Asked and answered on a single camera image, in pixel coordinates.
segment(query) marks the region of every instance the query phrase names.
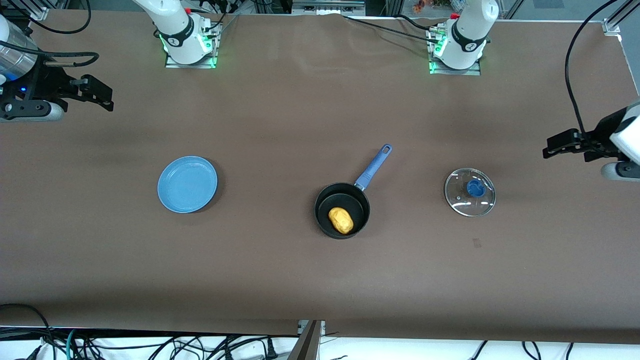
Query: frying pan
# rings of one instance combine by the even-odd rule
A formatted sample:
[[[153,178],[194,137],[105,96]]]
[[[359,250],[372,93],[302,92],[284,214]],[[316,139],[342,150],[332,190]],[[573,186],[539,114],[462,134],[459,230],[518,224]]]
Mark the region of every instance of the frying pan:
[[[385,162],[391,150],[393,150],[393,147],[386,143],[354,185],[335,183],[327,186],[318,194],[314,213],[318,226],[324,234],[334,239],[348,239],[357,234],[367,224],[371,207],[364,190],[380,168],[380,165]],[[329,219],[329,210],[333,208],[343,208],[351,216],[353,229],[348,234],[342,234],[333,227]]]

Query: yellow potato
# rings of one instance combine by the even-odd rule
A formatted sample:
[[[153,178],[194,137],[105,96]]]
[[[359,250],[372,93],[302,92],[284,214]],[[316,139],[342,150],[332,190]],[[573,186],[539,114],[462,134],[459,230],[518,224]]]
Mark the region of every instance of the yellow potato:
[[[353,220],[345,209],[331,209],[329,211],[329,220],[331,220],[333,227],[341,234],[347,235],[353,229]]]

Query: blue plate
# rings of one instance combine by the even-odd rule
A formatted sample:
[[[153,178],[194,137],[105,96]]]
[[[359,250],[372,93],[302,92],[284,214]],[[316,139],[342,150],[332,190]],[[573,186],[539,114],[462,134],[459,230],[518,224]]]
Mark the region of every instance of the blue plate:
[[[213,165],[199,156],[185,156],[170,163],[160,175],[158,197],[171,211],[192,213],[211,201],[217,188]]]

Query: blue pan handle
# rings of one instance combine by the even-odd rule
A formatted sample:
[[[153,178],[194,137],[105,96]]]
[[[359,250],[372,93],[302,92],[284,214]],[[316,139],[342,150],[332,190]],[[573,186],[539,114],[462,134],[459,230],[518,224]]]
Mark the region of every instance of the blue pan handle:
[[[382,163],[385,162],[387,156],[391,154],[391,150],[393,149],[394,148],[391,145],[386,143],[382,147],[382,149],[378,151],[376,157],[371,160],[371,163],[369,164],[367,169],[364,170],[362,175],[360,175],[360,177],[356,180],[356,187],[358,189],[364,191],[367,188],[367,186],[371,182],[371,179],[373,179],[373,175],[376,174]]]

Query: black cable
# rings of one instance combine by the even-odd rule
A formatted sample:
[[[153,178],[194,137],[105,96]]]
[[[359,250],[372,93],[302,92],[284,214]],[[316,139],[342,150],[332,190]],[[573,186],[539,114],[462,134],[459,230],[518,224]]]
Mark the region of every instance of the black cable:
[[[407,21],[409,22],[409,24],[411,24],[411,25],[415,26],[416,28],[419,28],[419,29],[422,29],[422,30],[429,31],[429,27],[428,27],[428,26],[422,26],[422,25],[418,24],[417,22],[415,22],[415,21],[411,20],[411,18],[409,18],[409,17],[408,17],[408,16],[406,16],[406,15],[403,15],[403,14],[399,13],[399,14],[397,14],[397,15],[394,15],[394,17],[400,17],[400,18],[402,18],[402,19],[404,19],[404,20],[407,20]]]
[[[239,347],[243,347],[243,346],[245,346],[245,345],[247,345],[249,343],[253,343],[254,341],[259,341],[262,344],[262,346],[264,347],[265,354],[267,354],[268,353],[267,348],[264,345],[264,342],[262,340],[270,339],[270,338],[273,338],[273,337],[279,337],[279,336],[262,336],[260,338],[246,339],[246,340],[240,341],[239,343],[229,344],[228,347],[225,348],[225,353],[223,355],[219,356],[219,358],[217,358],[216,360],[221,360],[223,357],[226,357],[227,355],[231,354],[231,351],[233,351],[233,350],[235,350],[235,349],[237,349]]]
[[[86,349],[88,347],[88,345],[91,343],[91,339],[90,338],[86,338],[83,341],[83,354],[84,354],[84,358],[88,359],[89,355],[86,353]]]
[[[573,50],[573,45],[575,45],[575,41],[576,41],[576,39],[578,39],[578,35],[580,35],[580,32],[582,31],[582,29],[584,29],[584,27],[587,26],[589,21],[591,19],[593,19],[593,17],[595,15],[597,15],[599,12],[604,10],[609,5],[615,3],[616,1],[618,1],[618,0],[609,0],[609,1],[607,1],[601,7],[599,7],[596,11],[591,13],[591,15],[589,15],[587,17],[587,19],[585,19],[585,21],[582,22],[582,24],[580,25],[578,30],[575,32],[575,35],[573,36],[573,39],[571,39],[571,44],[569,45],[569,49],[566,52],[566,58],[564,59],[564,82],[566,83],[566,89],[569,92],[569,98],[571,99],[571,104],[573,105],[573,111],[575,112],[575,117],[578,120],[578,126],[580,126],[580,132],[582,133],[582,136],[584,137],[584,141],[589,145],[591,150],[593,150],[594,152],[598,153],[599,155],[601,155],[601,156],[603,156],[605,158],[608,158],[609,155],[607,155],[606,153],[602,152],[600,149],[596,149],[596,147],[593,146],[591,141],[589,141],[589,135],[584,130],[584,124],[582,123],[582,117],[580,116],[580,110],[578,109],[578,103],[576,102],[575,96],[573,95],[573,89],[571,87],[571,81],[569,80],[569,58],[571,56],[571,51]]]
[[[278,358],[278,353],[273,348],[273,340],[271,338],[267,339],[267,347],[269,350],[264,353],[264,360],[274,360]]]
[[[345,15],[343,15],[342,17],[343,17],[343,18],[345,18],[345,19],[349,19],[349,20],[351,20],[351,21],[359,22],[359,23],[361,23],[361,24],[365,24],[365,25],[373,26],[374,28],[378,28],[378,29],[382,29],[382,30],[391,31],[392,33],[397,33],[397,34],[400,34],[400,35],[404,35],[404,36],[408,36],[408,37],[416,38],[416,39],[423,40],[423,41],[426,41],[426,42],[432,42],[432,43],[434,43],[434,44],[438,42],[436,39],[430,39],[430,38],[419,37],[419,36],[417,36],[417,35],[413,35],[413,34],[409,34],[409,33],[404,33],[404,32],[402,32],[402,31],[398,31],[398,30],[396,30],[396,29],[385,28],[384,26],[380,26],[380,25],[377,25],[377,24],[372,24],[372,23],[370,23],[370,22],[362,21],[362,20],[360,20],[360,19],[354,19],[354,18],[352,18],[352,17],[348,17],[348,16],[345,16]]]
[[[93,51],[79,51],[77,53],[55,53],[55,52],[51,52],[51,51],[28,49],[26,47],[9,44],[8,42],[4,42],[4,41],[1,41],[1,40],[0,40],[0,45],[2,45],[4,47],[8,47],[9,49],[20,51],[22,53],[41,55],[41,56],[48,56],[48,57],[51,57],[51,58],[79,58],[81,56],[91,56],[92,57],[89,60],[81,62],[81,63],[74,62],[73,63],[73,67],[82,67],[82,66],[91,65],[91,64],[95,63],[95,61],[98,60],[98,58],[100,57],[100,54],[95,53]]]
[[[36,349],[29,354],[26,360],[36,360],[38,358],[38,353],[40,352],[41,348],[42,348],[42,345],[40,345],[39,347],[36,347]]]
[[[220,23],[225,18],[225,16],[227,16],[227,13],[222,13],[222,16],[220,17],[220,20],[218,20],[218,22],[213,24],[210,28],[205,28],[204,31],[209,31],[211,29],[214,29],[216,26],[220,25]]]
[[[51,340],[51,342],[55,342],[55,339],[53,338],[53,334],[51,333],[51,327],[49,326],[49,322],[47,322],[47,319],[44,317],[44,315],[35,307],[31,306],[31,305],[27,305],[27,304],[18,304],[18,303],[9,303],[9,304],[0,304],[0,310],[2,309],[7,309],[9,307],[19,307],[19,308],[23,308],[23,309],[29,309],[32,312],[36,313],[36,315],[38,315],[38,317],[40,318],[40,320],[42,321],[42,323],[44,324],[45,330],[47,331],[47,335],[49,336],[49,339]],[[56,349],[53,349],[53,360],[57,359],[57,354],[58,352],[56,351]]]
[[[56,30],[56,29],[52,29],[52,28],[50,28],[49,26],[43,25],[43,24],[42,24],[42,23],[40,23],[39,21],[37,21],[37,20],[33,20],[33,19],[31,18],[31,15],[30,15],[28,12],[26,12],[26,11],[24,11],[22,8],[20,8],[20,7],[16,6],[16,4],[13,2],[13,0],[8,0],[8,1],[9,1],[9,3],[10,3],[11,5],[13,5],[13,7],[14,7],[14,8],[16,8],[16,10],[18,10],[21,14],[23,14],[24,16],[26,16],[26,17],[27,17],[27,19],[29,19],[31,22],[33,22],[34,24],[36,24],[37,26],[40,26],[41,28],[43,28],[43,29],[45,29],[45,30],[49,30],[49,31],[51,31],[52,33],[56,33],[56,34],[66,34],[66,35],[69,35],[69,34],[77,34],[77,33],[79,33],[80,31],[82,31],[82,30],[86,29],[86,27],[87,27],[87,26],[89,26],[89,23],[91,22],[91,4],[89,3],[89,0],[84,0],[84,1],[86,1],[86,11],[87,11],[86,22],[84,23],[84,25],[82,25],[81,27],[79,27],[79,28],[77,28],[77,29],[75,29],[75,30],[68,30],[68,31],[67,31],[67,30]]]
[[[160,354],[160,351],[162,351],[162,349],[164,349],[167,345],[172,343],[177,338],[178,338],[178,336],[174,336],[174,337],[170,338],[169,340],[165,341],[164,343],[162,343],[157,349],[155,349],[153,351],[153,353],[151,353],[151,355],[149,356],[148,360],[154,360],[158,356],[158,354]]]
[[[264,349],[264,359],[267,359],[267,356],[269,355],[269,353],[267,352],[267,346],[264,344],[264,341],[260,340],[260,344],[262,344],[262,348]]]
[[[178,353],[182,350],[188,351],[188,352],[192,352],[194,354],[196,354],[195,352],[193,352],[192,350],[186,349],[187,346],[189,346],[189,344],[191,344],[192,342],[196,341],[198,338],[200,338],[202,336],[195,336],[193,339],[187,341],[186,343],[181,343],[178,341],[179,344],[181,344],[182,346],[180,348],[177,348],[175,346],[176,341],[173,342],[173,352],[171,354],[171,356],[169,357],[170,360],[174,360],[175,357],[178,355]]]
[[[566,349],[566,355],[564,356],[564,360],[569,360],[569,355],[571,355],[571,350],[573,350],[573,343],[570,343],[569,347]]]
[[[198,340],[198,343],[200,344],[200,350],[202,350],[202,360],[204,360],[204,357],[207,355],[206,351],[204,350],[204,344],[202,343],[202,341],[200,341],[200,338],[196,338]]]
[[[161,345],[162,344],[137,345],[137,346],[132,346],[132,347],[106,347],[106,346],[103,346],[103,345],[93,344],[92,347],[101,348],[101,349],[104,349],[104,350],[133,350],[133,349],[137,349],[137,348],[158,347],[158,346],[161,346]]]
[[[522,348],[524,349],[524,352],[526,352],[527,355],[532,360],[542,360],[542,356],[540,355],[540,349],[538,349],[538,344],[536,344],[535,341],[532,341],[531,343],[533,344],[533,347],[536,349],[536,353],[538,354],[538,357],[533,356],[533,354],[529,352],[529,349],[527,349],[527,342],[526,341],[522,342]]]
[[[478,356],[480,356],[480,353],[482,352],[482,349],[484,349],[484,346],[489,342],[489,340],[484,340],[481,344],[480,347],[476,350],[476,354],[470,359],[470,360],[477,360]]]
[[[227,336],[224,340],[220,342],[220,344],[218,344],[216,348],[213,349],[211,354],[209,354],[209,356],[207,356],[207,359],[205,360],[211,360],[211,358],[214,357],[220,351],[220,349],[222,349],[225,345],[228,345],[228,343],[230,343],[231,341],[234,341],[235,339],[238,339],[238,338],[239,336],[236,336],[236,335]]]

